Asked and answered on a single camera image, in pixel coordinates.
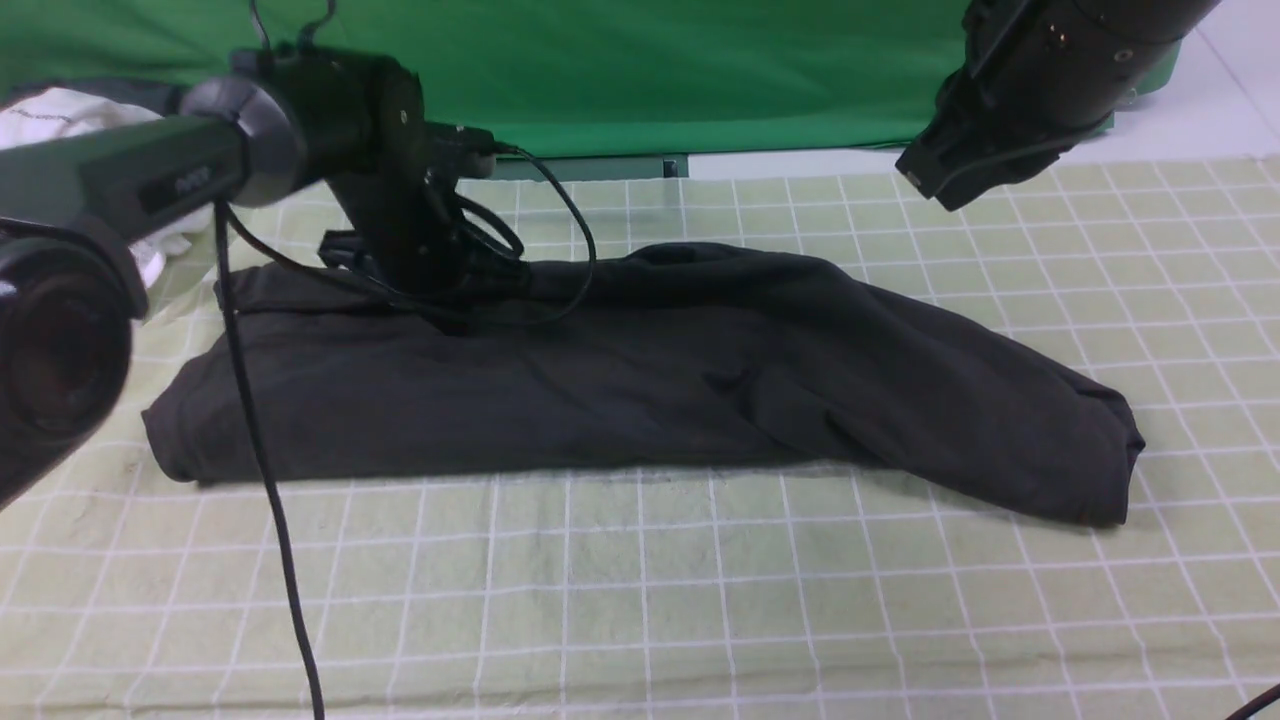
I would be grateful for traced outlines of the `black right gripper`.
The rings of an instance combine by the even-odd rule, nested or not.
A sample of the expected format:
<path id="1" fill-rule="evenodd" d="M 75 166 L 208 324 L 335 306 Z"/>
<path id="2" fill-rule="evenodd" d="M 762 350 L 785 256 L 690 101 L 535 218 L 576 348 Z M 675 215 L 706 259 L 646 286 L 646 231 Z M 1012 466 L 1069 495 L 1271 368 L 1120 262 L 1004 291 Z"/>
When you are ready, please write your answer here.
<path id="1" fill-rule="evenodd" d="M 963 64 L 895 163 L 948 211 L 1038 176 L 1111 118 L 1093 74 L 1101 32 L 1076 3 L 972 1 L 961 27 Z"/>

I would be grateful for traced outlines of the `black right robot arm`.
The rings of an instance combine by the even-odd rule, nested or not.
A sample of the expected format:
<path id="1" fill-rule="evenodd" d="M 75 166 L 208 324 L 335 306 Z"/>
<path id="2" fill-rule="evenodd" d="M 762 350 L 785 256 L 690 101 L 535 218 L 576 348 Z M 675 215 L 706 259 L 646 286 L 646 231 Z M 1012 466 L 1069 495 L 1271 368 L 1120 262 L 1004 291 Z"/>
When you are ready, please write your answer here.
<path id="1" fill-rule="evenodd" d="M 1028 181 L 1103 127 L 1212 1 L 973 1 L 965 56 L 897 172 L 946 210 Z"/>

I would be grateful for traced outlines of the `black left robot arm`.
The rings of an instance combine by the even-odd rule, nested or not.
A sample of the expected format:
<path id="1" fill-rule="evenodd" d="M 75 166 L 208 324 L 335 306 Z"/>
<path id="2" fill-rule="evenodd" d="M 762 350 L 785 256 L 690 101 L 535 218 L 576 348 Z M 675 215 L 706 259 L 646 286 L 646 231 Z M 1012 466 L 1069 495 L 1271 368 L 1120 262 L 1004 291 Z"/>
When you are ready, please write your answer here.
<path id="1" fill-rule="evenodd" d="M 3 152 L 3 502 L 99 429 L 148 309 L 131 246 L 193 211 L 265 208 L 317 182 L 351 223 L 361 290 L 428 313 L 521 290 L 461 197 L 500 145 L 430 122 L 394 58 L 315 45 L 238 51 L 159 120 Z"/>

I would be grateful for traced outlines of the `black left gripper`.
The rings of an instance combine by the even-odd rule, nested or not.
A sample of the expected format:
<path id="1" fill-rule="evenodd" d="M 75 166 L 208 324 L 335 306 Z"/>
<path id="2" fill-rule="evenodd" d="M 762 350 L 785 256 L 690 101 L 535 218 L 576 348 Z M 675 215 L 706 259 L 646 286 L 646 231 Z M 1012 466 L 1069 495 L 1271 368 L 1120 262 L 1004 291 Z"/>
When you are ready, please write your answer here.
<path id="1" fill-rule="evenodd" d="M 531 282 L 518 250 L 502 250 L 467 218 L 462 177 L 492 169 L 481 129 L 425 117 L 419 77 L 394 58 L 321 46 L 239 50 L 236 76 L 288 113 L 303 151 L 302 183 L 328 184 L 352 228 L 339 246 L 355 270 L 417 301 L 462 307 L 516 299 Z"/>

